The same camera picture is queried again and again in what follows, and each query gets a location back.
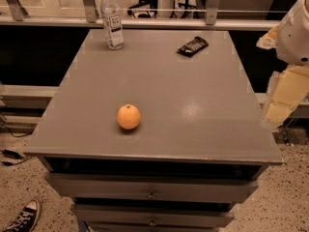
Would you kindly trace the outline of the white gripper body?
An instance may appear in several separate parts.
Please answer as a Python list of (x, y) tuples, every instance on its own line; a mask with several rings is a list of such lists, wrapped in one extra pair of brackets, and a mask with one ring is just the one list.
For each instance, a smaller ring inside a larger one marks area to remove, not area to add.
[(276, 54), (286, 63), (309, 65), (308, 0), (297, 0), (282, 18), (277, 33)]

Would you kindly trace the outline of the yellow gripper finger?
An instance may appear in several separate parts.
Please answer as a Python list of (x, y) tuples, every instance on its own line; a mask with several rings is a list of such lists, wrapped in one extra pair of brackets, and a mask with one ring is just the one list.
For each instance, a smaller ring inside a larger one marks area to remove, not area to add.
[(282, 72), (273, 72), (263, 106), (263, 126), (281, 126), (308, 94), (308, 66), (289, 65)]
[(260, 39), (258, 39), (256, 46), (261, 49), (272, 49), (277, 47), (277, 33), (279, 26), (272, 27)]

